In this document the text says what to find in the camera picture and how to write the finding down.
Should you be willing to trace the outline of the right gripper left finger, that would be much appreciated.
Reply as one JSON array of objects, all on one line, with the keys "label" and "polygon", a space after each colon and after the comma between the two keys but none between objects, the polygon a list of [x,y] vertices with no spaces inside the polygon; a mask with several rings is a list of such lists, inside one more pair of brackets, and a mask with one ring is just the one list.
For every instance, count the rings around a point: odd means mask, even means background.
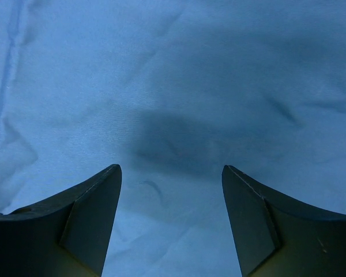
[{"label": "right gripper left finger", "polygon": [[0,276],[101,276],[122,184],[113,164],[37,203],[0,213]]}]

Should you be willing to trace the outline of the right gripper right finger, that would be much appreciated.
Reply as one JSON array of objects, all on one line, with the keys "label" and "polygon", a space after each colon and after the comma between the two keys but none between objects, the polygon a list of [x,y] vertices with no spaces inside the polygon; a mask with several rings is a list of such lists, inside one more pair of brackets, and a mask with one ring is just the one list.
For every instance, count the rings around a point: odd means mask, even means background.
[{"label": "right gripper right finger", "polygon": [[346,276],[346,215],[306,204],[224,166],[243,276]]}]

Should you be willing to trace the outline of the blue surgical cloth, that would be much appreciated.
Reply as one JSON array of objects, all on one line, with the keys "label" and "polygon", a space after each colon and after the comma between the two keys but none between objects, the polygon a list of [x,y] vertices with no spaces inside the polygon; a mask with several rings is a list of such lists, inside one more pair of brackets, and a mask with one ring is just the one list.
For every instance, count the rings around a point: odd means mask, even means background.
[{"label": "blue surgical cloth", "polygon": [[346,214],[346,1],[0,1],[0,213],[113,163],[104,276],[239,276],[226,164]]}]

